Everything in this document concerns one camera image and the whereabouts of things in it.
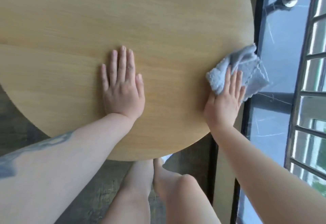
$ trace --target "microfiber cloth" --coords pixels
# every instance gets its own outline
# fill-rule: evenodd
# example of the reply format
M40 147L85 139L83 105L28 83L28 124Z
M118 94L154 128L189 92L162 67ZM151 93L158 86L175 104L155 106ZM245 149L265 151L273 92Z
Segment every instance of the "microfiber cloth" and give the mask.
M214 69L206 73L206 78L216 95L220 94L224 88L225 74L229 65L232 74L237 69L243 72L242 86L247 87L243 101L270 85L262 61L255 53L256 49L256 45L252 44L231 53L219 62Z

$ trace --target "finger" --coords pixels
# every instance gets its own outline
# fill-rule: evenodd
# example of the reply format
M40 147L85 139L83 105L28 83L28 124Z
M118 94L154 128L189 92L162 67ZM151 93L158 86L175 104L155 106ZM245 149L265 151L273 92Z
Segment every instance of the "finger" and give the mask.
M237 79L235 81L235 98L238 99L240 96L240 89L242 85L242 71L238 71Z
M224 93L229 93L230 78L231 78L231 66L228 66L228 68L226 69L226 74L225 74L225 81L224 81L224 88L223 88Z
M136 76L136 87L140 98L145 98L144 81L141 74Z
M101 66L101 78L102 78L103 91L107 91L108 90L108 75L106 72L105 64L102 64L102 66Z
M242 103L242 101L243 101L243 98L244 98L245 93L246 93L246 89L247 89L246 86L242 86L241 89L240 89L240 95L239 95L239 99L238 99L239 105L240 105L240 104Z
M215 101L215 93L213 91L211 91L209 93L209 97L208 97L208 100L207 100L207 103L211 103L211 104L214 104L214 101Z
M237 80L237 73L238 71L234 71L232 76L231 76L231 79L230 79L230 90L229 90L229 93L230 95L234 96L234 93L235 93L235 82Z
M118 52L113 50L111 53L111 60L110 60L110 86L114 86L117 82L117 61L118 61Z
M126 81L135 82L136 70L134 52L131 49L127 51L127 70L125 74Z
M126 48L122 46L120 49L120 59L119 59L119 68L118 68L118 82L125 81L125 71L127 65L127 55L126 55Z

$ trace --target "person's right hand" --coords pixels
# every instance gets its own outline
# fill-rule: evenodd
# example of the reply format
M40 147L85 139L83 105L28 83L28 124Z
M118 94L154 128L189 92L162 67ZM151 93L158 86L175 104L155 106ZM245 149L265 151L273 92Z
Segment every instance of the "person's right hand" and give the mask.
M136 75L133 51L122 46L119 57L118 67L118 52L113 50L109 72L106 65L101 67L104 108L107 114L121 114L134 123L144 111L144 83L141 74Z
M246 87L241 84L242 72L234 71L231 76L231 67L228 67L222 93L215 96L214 92L211 92L204 109L206 123L210 129L234 125L246 92Z

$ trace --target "wooden tabletop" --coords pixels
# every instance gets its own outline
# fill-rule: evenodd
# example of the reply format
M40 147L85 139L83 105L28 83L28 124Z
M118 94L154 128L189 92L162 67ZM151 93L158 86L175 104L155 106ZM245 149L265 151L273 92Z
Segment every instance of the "wooden tabletop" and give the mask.
M253 33L250 0L1 0L0 84L56 136L104 115L98 67L125 45L144 78L145 111L108 158L156 158L209 132L205 73Z

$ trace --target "bare leg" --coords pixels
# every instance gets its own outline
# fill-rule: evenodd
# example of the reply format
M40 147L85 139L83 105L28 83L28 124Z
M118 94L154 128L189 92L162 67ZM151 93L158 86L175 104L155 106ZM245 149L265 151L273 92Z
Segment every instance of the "bare leg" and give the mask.
M170 172L154 159L154 188L166 205L167 224L219 224L206 195L190 175Z
M102 224L150 223L148 196L153 182L153 170L153 160L134 162L124 177Z

